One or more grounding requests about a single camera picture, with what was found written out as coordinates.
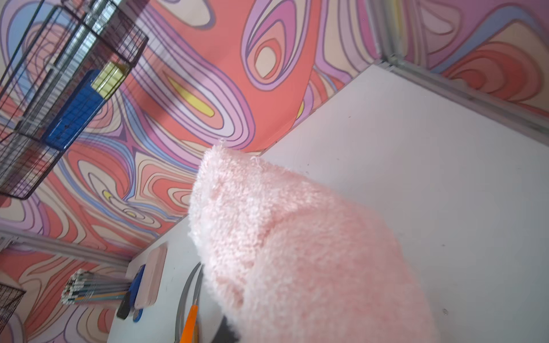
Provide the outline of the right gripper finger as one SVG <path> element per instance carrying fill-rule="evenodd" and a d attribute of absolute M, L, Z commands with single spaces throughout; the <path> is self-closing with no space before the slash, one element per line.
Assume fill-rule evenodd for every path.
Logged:
<path fill-rule="evenodd" d="M 211 343 L 238 343 L 239 338 L 228 324 L 227 317 L 223 317 L 220 326 Z"/>

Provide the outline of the pink rag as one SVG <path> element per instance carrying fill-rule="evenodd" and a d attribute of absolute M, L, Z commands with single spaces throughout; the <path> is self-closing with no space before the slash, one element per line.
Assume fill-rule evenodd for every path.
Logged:
<path fill-rule="evenodd" d="M 190 198 L 204 281 L 241 342 L 438 342 L 397 238 L 368 208 L 214 146 Z"/>

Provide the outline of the orange handled sickle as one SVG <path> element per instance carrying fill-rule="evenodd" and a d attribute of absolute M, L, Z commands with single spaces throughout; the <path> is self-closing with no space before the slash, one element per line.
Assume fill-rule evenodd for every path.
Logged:
<path fill-rule="evenodd" d="M 183 333 L 180 342 L 200 342 L 200 333 L 197 331 L 197 320 L 199 317 L 200 293 L 203 279 L 203 265 L 200 271 L 194 276 L 191 286 L 194 286 L 192 291 L 190 310 L 185 307 L 185 320 L 183 325 Z"/>

